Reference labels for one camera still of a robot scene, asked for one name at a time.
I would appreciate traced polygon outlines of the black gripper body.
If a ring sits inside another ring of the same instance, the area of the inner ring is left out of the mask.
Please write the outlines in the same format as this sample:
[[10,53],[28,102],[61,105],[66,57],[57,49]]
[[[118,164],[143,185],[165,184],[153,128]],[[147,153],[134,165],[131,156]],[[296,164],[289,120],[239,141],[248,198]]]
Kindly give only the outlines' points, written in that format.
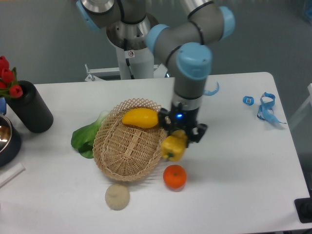
[[197,127],[197,114],[199,108],[184,110],[182,105],[171,104],[169,118],[171,121],[170,131],[183,130],[186,134],[193,134],[193,129]]

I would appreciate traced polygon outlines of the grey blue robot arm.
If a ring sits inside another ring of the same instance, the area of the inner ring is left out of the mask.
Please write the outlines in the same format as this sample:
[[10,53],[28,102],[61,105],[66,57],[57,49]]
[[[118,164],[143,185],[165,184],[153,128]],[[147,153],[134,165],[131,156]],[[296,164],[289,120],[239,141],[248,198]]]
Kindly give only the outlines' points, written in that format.
[[158,23],[144,0],[78,0],[76,6],[93,30],[106,29],[115,47],[121,79],[152,78],[158,59],[175,79],[170,110],[160,110],[159,125],[172,135],[183,130],[199,142],[207,125],[197,122],[205,83],[212,69],[212,42],[235,29],[232,11],[212,0],[183,0],[187,22],[177,28]]

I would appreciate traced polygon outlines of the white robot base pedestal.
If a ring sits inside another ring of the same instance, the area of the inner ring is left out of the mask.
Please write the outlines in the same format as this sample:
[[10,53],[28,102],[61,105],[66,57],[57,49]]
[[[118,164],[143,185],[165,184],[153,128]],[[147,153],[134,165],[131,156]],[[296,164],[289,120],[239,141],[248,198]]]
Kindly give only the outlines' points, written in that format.
[[154,77],[154,55],[145,40],[150,29],[157,24],[157,19],[147,13],[137,24],[118,21],[106,28],[107,38],[116,50],[121,79]]

